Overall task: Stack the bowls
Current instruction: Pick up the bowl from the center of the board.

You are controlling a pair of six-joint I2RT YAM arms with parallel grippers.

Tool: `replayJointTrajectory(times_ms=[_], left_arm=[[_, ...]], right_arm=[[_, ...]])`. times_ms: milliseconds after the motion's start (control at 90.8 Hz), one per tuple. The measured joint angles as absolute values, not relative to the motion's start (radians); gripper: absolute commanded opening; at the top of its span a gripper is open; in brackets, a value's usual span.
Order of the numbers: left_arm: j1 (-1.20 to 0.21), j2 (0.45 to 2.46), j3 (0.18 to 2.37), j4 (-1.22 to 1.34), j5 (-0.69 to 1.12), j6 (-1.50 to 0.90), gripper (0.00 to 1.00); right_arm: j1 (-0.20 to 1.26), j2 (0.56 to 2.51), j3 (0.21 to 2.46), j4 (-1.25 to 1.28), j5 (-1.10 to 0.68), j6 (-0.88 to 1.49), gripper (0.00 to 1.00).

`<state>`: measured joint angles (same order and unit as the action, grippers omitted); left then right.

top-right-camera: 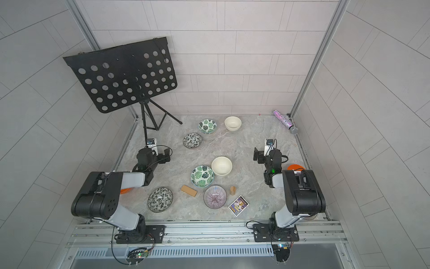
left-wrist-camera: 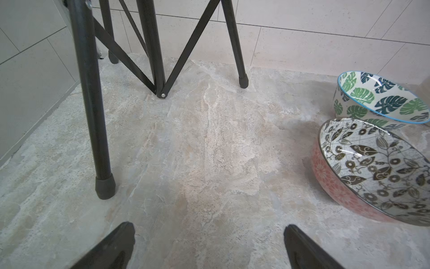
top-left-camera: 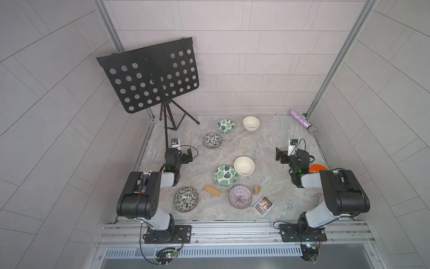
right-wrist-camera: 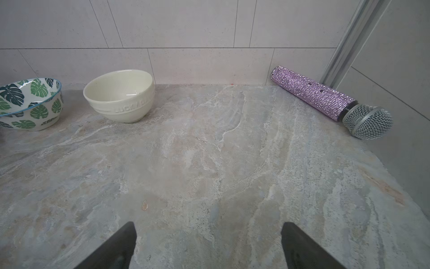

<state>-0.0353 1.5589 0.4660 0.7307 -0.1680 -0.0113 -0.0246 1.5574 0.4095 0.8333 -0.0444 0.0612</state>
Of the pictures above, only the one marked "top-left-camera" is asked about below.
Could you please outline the black white patterned bowl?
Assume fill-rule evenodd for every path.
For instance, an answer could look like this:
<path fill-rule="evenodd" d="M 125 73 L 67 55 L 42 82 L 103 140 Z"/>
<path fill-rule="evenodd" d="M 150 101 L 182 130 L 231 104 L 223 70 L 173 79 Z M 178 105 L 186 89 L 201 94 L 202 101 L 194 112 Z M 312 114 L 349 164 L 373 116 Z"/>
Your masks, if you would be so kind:
<path fill-rule="evenodd" d="M 184 187 L 175 194 L 174 207 L 180 213 L 188 213 L 196 208 L 198 200 L 198 193 L 194 188 Z"/>
<path fill-rule="evenodd" d="M 204 136 L 203 144 L 209 149 L 215 149 L 219 147 L 222 143 L 222 137 L 217 133 L 209 133 Z"/>

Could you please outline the green leaf bowl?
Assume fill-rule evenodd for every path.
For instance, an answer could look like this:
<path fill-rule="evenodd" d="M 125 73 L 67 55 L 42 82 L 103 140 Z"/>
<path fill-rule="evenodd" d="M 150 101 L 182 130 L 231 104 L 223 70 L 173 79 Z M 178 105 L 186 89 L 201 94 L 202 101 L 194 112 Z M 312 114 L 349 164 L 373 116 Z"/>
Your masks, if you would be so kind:
<path fill-rule="evenodd" d="M 222 119 L 217 123 L 217 129 L 223 134 L 234 132 L 236 124 L 231 119 Z"/>
<path fill-rule="evenodd" d="M 236 184 L 237 172 L 229 165 L 220 166 L 214 172 L 214 180 L 220 187 L 229 188 Z"/>

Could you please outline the cream bowl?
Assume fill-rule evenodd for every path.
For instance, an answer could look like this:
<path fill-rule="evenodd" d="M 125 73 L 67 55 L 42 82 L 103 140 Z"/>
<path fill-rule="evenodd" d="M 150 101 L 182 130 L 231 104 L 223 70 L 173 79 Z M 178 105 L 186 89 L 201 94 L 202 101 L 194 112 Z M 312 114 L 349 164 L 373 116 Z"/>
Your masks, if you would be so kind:
<path fill-rule="evenodd" d="M 260 127 L 260 120 L 253 116 L 247 116 L 243 119 L 243 126 L 247 131 L 256 131 Z"/>
<path fill-rule="evenodd" d="M 253 174 L 255 170 L 255 163 L 251 158 L 248 158 L 247 156 L 241 156 L 235 160 L 234 169 L 238 175 L 249 176 Z"/>

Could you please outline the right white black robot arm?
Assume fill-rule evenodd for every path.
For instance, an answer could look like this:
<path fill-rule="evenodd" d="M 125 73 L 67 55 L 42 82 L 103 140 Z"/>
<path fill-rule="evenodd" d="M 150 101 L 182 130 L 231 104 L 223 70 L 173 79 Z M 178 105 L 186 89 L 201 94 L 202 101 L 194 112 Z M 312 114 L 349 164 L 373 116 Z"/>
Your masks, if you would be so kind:
<path fill-rule="evenodd" d="M 321 189 L 324 202 L 313 210 L 302 213 L 296 224 L 298 235 L 321 230 L 324 226 L 342 218 L 355 217 L 370 210 L 370 201 L 351 170 L 310 171 L 311 160 L 307 151 L 292 152 L 275 149 L 275 159 L 289 165 L 292 184 L 297 188 Z"/>

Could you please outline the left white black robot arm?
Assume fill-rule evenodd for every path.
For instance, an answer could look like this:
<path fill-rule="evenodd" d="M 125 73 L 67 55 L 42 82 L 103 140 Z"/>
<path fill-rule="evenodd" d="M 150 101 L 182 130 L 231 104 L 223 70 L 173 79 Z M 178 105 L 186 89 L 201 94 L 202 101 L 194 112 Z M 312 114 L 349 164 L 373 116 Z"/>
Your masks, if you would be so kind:
<path fill-rule="evenodd" d="M 160 190 L 178 184 L 181 166 L 194 159 L 192 149 L 189 146 L 187 152 L 183 153 L 180 147 L 168 148 L 160 171 L 131 172 L 116 204 L 116 214 L 139 220 L 155 232 L 172 230 L 172 216 L 158 209 Z"/>

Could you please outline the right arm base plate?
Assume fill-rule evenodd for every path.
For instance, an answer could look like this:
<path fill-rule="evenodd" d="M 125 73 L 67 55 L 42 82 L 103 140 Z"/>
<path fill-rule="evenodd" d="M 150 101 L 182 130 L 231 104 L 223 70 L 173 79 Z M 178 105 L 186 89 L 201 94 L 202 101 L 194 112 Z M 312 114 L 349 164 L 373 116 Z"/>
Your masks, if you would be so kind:
<path fill-rule="evenodd" d="M 280 224 L 279 231 L 283 242 L 326 242 L 323 228 L 310 228 L 304 224 Z"/>

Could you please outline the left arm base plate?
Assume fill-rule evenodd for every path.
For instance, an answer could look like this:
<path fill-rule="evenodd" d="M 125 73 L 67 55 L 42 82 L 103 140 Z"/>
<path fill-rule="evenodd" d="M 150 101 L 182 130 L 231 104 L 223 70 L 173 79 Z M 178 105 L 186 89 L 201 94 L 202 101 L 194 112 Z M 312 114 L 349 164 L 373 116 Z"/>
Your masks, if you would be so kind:
<path fill-rule="evenodd" d="M 191 225 L 176 225 L 173 229 L 163 231 L 148 229 L 143 239 L 145 244 L 188 244 L 191 231 Z"/>

